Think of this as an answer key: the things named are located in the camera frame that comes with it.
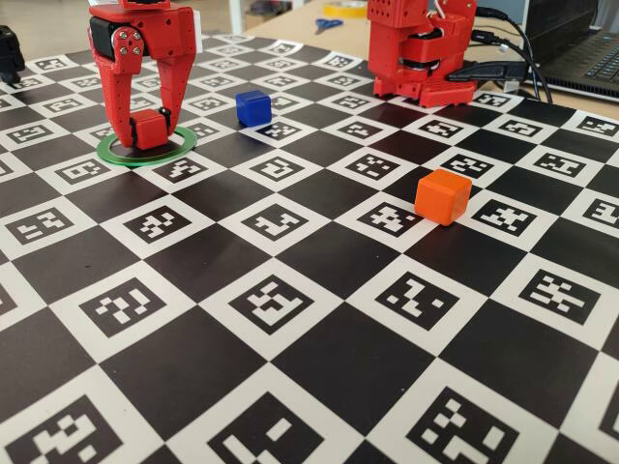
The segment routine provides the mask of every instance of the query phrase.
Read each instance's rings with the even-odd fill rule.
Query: cable
[[[471,40],[473,42],[479,42],[481,44],[505,45],[511,48],[513,51],[515,51],[533,69],[533,73],[537,74],[538,78],[540,79],[540,82],[542,82],[542,85],[544,86],[545,97],[548,100],[548,103],[552,103],[552,94],[550,93],[550,89],[548,88],[548,83],[545,81],[544,76],[540,72],[540,69],[533,62],[531,57],[527,55],[524,51],[522,51],[520,47],[514,45],[508,40],[497,37],[496,35],[494,35],[493,33],[489,31],[481,31],[479,29],[473,30]]]

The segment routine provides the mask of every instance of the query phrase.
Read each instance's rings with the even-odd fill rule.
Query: yellow tape
[[[366,17],[368,3],[361,1],[331,2],[325,4],[325,15],[335,17]]]

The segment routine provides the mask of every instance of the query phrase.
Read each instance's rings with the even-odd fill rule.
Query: green ring
[[[150,166],[152,164],[159,164],[161,162],[183,156],[185,153],[195,147],[195,144],[197,143],[197,137],[195,136],[195,132],[193,132],[193,130],[191,129],[179,127],[176,128],[174,133],[177,133],[183,137],[183,145],[162,155],[157,155],[155,157],[143,157],[139,159],[133,157],[119,157],[118,155],[115,155],[111,150],[112,144],[116,140],[118,140],[118,137],[115,133],[113,133],[112,135],[108,135],[101,142],[99,142],[99,145],[97,145],[97,155],[99,155],[102,160],[105,160],[107,162],[127,167]]]

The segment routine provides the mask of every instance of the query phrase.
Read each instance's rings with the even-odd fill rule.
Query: scissors
[[[332,27],[341,26],[344,23],[341,19],[317,19],[316,26],[318,30],[316,31],[316,35],[322,34],[327,29],[331,29]]]

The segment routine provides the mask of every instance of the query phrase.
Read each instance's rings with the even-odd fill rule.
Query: wooden table
[[[315,35],[314,22],[320,17],[325,17],[323,5],[327,1],[331,0],[312,0],[302,8],[249,29],[246,34],[300,42],[368,59],[369,21],[367,19],[345,19],[343,26]],[[499,21],[478,19],[476,22],[476,27],[479,28],[494,25],[511,30],[509,24]],[[491,30],[498,36],[511,38],[514,42],[518,40],[517,36],[507,36],[496,29]],[[516,56],[512,55],[511,51],[503,54],[498,51],[497,47],[474,47],[469,49],[466,58],[472,61],[491,61],[515,59]],[[487,84],[485,88],[496,90],[496,86],[493,84]],[[615,119],[619,116],[619,106],[612,101],[595,100],[557,90],[552,92],[552,96],[555,103],[563,106],[582,109]]]

